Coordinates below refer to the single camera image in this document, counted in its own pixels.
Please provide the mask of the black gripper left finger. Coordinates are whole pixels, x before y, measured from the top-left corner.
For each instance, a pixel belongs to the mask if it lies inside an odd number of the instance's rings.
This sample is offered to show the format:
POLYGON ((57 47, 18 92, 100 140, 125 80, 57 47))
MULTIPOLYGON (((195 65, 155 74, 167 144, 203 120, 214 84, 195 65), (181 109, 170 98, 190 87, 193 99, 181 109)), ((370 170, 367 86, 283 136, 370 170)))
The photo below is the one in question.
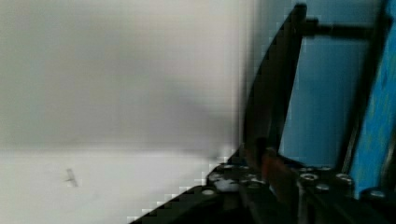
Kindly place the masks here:
POLYGON ((205 178, 205 196, 236 193, 241 186, 260 188, 267 183, 261 174, 248 166, 246 151, 240 146, 233 155, 218 164, 205 178))

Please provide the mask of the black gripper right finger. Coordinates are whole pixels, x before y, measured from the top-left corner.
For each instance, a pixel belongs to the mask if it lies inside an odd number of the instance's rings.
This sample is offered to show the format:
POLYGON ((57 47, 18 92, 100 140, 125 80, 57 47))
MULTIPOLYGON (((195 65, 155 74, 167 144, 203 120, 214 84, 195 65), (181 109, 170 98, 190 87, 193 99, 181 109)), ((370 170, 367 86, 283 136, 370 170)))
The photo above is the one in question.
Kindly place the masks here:
POLYGON ((272 148, 261 156, 262 174, 276 197, 297 213, 298 224, 395 224, 395 193, 356 181, 328 167, 302 166, 272 148))

